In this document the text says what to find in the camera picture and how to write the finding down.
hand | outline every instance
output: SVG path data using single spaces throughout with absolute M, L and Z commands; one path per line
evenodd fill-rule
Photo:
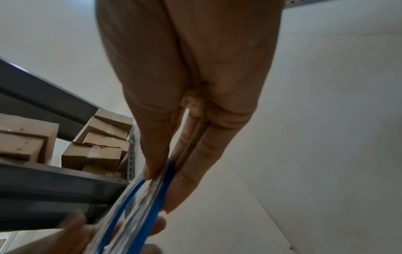
M 98 0 L 109 60 L 141 133 L 145 179 L 172 152 L 175 209 L 254 113 L 273 59 L 282 0 Z
M 98 225 L 86 224 L 84 215 L 80 213 L 70 215 L 60 227 L 63 228 L 60 232 L 14 249 L 8 254 L 82 254 L 98 230 Z M 119 227 L 116 226 L 111 238 Z M 165 227 L 165 219 L 158 217 L 151 235 L 159 233 Z M 160 253 L 161 250 L 153 244 L 146 244 L 141 250 L 141 254 Z

blue cable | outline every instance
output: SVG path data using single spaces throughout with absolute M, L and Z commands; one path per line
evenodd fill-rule
M 117 225 L 117 222 L 120 219 L 120 216 L 123 214 L 124 210 L 127 208 L 131 200 L 134 198 L 135 194 L 137 191 L 141 188 L 141 186 L 145 183 L 145 180 L 141 179 L 141 181 L 137 184 L 137 186 L 129 193 L 127 198 L 124 200 L 122 205 L 119 207 L 119 210 L 117 211 L 117 214 L 114 216 L 112 222 L 110 223 L 108 229 L 105 232 L 105 235 L 103 236 L 98 249 L 96 250 L 96 254 L 102 254 L 104 248 L 106 245 L 108 245 L 108 242 L 110 240 L 110 237 L 112 236 L 113 230 Z
M 145 218 L 144 224 L 141 226 L 134 240 L 131 242 L 127 254 L 139 254 L 148 236 L 151 234 L 154 228 L 158 214 L 163 207 L 165 201 L 166 193 L 168 192 L 168 187 L 172 182 L 173 176 L 175 174 L 173 161 L 169 159 L 169 166 L 167 168 L 165 179 L 163 180 L 161 189 L 152 204 L 152 207 Z

gray metal shelf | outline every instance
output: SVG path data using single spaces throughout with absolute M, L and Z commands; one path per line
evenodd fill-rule
M 0 158 L 0 231 L 56 228 L 71 212 L 95 221 L 126 188 L 117 180 L 73 169 Z

bundle of cable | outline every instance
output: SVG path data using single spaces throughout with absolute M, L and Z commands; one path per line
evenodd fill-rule
M 142 175 L 137 176 L 102 219 L 98 232 L 84 254 L 139 254 L 162 209 L 173 175 L 174 166 L 169 159 L 166 167 L 152 180 L 112 242 L 105 248 L 119 218 L 145 182 Z

stacked cardboard box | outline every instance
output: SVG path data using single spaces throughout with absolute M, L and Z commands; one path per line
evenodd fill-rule
M 0 113 L 0 156 L 50 165 L 59 124 Z
M 62 167 L 114 178 L 129 149 L 133 118 L 99 109 L 62 154 Z

